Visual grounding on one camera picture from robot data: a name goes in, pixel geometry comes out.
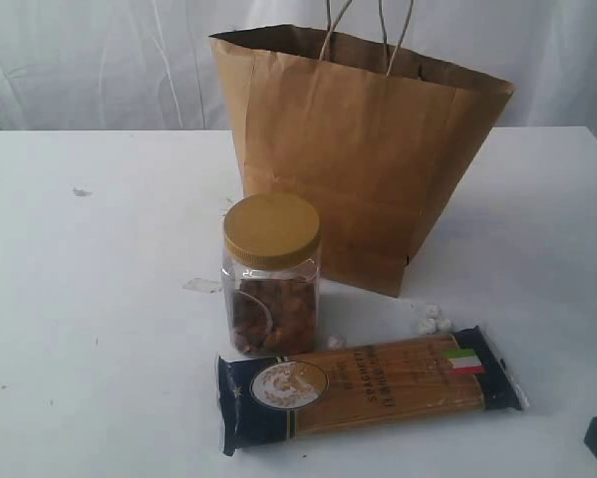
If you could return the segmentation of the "clear jar with gold lid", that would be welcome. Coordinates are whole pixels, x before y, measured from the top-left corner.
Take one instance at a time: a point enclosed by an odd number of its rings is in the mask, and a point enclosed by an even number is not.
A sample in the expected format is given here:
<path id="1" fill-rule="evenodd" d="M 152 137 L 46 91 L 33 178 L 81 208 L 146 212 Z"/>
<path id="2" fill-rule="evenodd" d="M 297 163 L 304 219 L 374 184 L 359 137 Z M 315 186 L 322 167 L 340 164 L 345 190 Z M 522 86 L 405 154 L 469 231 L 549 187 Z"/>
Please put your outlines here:
<path id="1" fill-rule="evenodd" d="M 240 353 L 313 350 L 320 249 L 319 214 L 297 195 L 255 194 L 227 211 L 221 278 L 230 339 Z"/>

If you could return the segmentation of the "brown paper shopping bag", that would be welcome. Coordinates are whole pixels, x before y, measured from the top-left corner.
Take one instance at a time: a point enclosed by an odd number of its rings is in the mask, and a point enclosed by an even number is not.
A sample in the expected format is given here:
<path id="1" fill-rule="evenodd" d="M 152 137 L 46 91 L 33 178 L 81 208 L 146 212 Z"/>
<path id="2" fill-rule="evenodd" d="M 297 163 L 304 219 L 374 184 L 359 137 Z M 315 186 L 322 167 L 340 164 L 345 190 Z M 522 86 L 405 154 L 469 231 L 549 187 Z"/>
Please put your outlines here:
<path id="1" fill-rule="evenodd" d="M 512 83 L 291 24 L 209 42 L 244 192 L 308 200 L 322 221 L 323 274 L 398 296 Z"/>

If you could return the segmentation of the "spaghetti packet with Italian flag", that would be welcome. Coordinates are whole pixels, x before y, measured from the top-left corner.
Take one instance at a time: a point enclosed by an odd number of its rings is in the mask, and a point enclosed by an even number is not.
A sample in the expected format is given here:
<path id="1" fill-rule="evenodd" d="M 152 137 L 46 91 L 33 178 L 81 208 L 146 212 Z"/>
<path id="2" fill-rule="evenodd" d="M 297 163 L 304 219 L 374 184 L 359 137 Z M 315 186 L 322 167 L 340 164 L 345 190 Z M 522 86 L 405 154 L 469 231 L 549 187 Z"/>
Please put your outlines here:
<path id="1" fill-rule="evenodd" d="M 528 405 L 480 327 L 298 356 L 220 358 L 216 372 L 226 456 L 359 426 Z"/>

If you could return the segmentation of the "clear tape scrap on table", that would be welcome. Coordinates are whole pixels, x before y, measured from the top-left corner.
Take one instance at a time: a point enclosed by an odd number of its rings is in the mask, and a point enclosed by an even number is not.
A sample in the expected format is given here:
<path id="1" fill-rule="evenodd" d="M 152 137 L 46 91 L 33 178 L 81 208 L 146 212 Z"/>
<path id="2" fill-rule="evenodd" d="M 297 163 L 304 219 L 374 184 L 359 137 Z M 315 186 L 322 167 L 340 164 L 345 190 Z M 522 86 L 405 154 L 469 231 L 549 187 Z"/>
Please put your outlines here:
<path id="1" fill-rule="evenodd" d="M 222 283 L 204 278 L 192 278 L 182 285 L 182 287 L 194 293 L 216 294 L 222 291 Z"/>

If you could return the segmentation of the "white backdrop curtain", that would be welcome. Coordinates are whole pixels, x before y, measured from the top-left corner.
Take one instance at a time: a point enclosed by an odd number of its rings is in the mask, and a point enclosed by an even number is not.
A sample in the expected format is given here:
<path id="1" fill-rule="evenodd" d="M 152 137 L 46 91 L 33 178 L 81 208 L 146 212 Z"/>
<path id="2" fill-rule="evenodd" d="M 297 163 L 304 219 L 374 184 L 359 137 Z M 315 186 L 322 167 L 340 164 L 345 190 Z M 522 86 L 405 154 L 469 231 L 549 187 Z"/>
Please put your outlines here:
<path id="1" fill-rule="evenodd" d="M 225 129 L 210 36 L 335 16 L 512 82 L 503 125 L 597 137 L 597 1 L 0 1 L 0 129 Z"/>

